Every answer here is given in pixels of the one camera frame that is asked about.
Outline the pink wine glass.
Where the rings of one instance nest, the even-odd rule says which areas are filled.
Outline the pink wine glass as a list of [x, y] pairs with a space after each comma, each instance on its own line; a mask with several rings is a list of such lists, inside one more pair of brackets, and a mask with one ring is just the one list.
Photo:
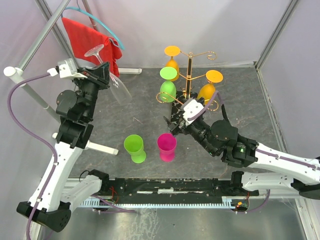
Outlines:
[[171, 133], [163, 133], [157, 139], [159, 157], [164, 162], [172, 162], [175, 158], [177, 140]]

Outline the clear champagne glass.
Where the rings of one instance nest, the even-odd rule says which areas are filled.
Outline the clear champagne glass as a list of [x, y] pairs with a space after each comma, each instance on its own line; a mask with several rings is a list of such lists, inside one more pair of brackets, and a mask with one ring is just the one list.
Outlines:
[[[97, 58], [97, 60], [99, 61], [100, 64], [103, 63], [102, 58], [100, 57], [99, 52], [104, 48], [104, 44], [99, 44], [93, 48], [91, 48], [90, 50], [88, 50], [84, 56], [85, 57], [91, 57], [91, 56], [95, 56]], [[117, 102], [120, 105], [125, 105], [128, 104], [129, 102], [131, 102], [132, 100], [132, 96], [130, 94], [130, 92], [128, 91], [127, 87], [125, 86], [125, 84], [113, 73], [109, 73], [109, 84], [110, 84], [110, 90], [113, 94], [113, 96], [115, 97], [115, 99], [117, 100]]]

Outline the green wine glass front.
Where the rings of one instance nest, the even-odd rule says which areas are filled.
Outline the green wine glass front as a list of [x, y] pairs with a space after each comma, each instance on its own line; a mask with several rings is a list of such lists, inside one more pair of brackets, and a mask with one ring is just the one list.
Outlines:
[[147, 155], [144, 151], [144, 141], [141, 136], [131, 134], [125, 138], [123, 145], [134, 163], [141, 164], [146, 160]]

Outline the green wine glass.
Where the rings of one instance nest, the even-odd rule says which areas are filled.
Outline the green wine glass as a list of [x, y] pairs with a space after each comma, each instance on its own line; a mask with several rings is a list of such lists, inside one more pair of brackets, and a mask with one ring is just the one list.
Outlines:
[[164, 103], [174, 102], [177, 90], [173, 79], [178, 75], [177, 70], [173, 67], [165, 66], [160, 70], [159, 74], [165, 80], [160, 87], [160, 100]]
[[123, 145], [134, 163], [141, 164], [146, 160], [147, 155], [144, 151], [144, 141], [141, 136], [131, 134], [125, 138]]

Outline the yellow wine glass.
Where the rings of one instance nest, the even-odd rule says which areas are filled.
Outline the yellow wine glass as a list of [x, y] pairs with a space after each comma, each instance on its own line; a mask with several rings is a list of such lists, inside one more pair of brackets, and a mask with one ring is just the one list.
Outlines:
[[216, 91], [214, 84], [222, 82], [224, 77], [222, 73], [217, 70], [207, 71], [205, 77], [208, 83], [200, 89], [197, 95], [197, 99], [199, 100], [200, 98], [203, 98], [204, 104], [206, 105]]
[[164, 53], [170, 57], [170, 60], [166, 63], [166, 67], [172, 67], [176, 70], [177, 74], [174, 78], [171, 79], [172, 82], [176, 81], [179, 78], [179, 65], [174, 57], [180, 54], [180, 48], [174, 45], [167, 46], [164, 49]]

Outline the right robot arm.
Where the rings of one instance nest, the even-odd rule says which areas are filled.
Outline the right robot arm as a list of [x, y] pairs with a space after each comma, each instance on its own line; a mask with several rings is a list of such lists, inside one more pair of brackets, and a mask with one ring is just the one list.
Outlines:
[[237, 171], [231, 175], [229, 191], [236, 196], [245, 191], [286, 189], [312, 200], [320, 198], [320, 159], [292, 155], [272, 149], [238, 133], [226, 119], [212, 125], [199, 117], [192, 123], [164, 119], [173, 135], [190, 135], [212, 157], [234, 168], [256, 168], [263, 173]]

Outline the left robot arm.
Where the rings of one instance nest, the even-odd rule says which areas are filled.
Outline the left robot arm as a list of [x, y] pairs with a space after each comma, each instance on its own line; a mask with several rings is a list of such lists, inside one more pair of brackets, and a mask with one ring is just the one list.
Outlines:
[[94, 169], [69, 192], [63, 193], [75, 162], [89, 143], [98, 92], [109, 87], [110, 77], [108, 62], [80, 68], [73, 63], [60, 62], [55, 70], [60, 78], [71, 79], [78, 90], [67, 89], [57, 96], [55, 112], [60, 126], [56, 143], [50, 146], [52, 158], [34, 194], [28, 201], [20, 202], [16, 211], [30, 222], [58, 233], [84, 200], [110, 191], [109, 175]]

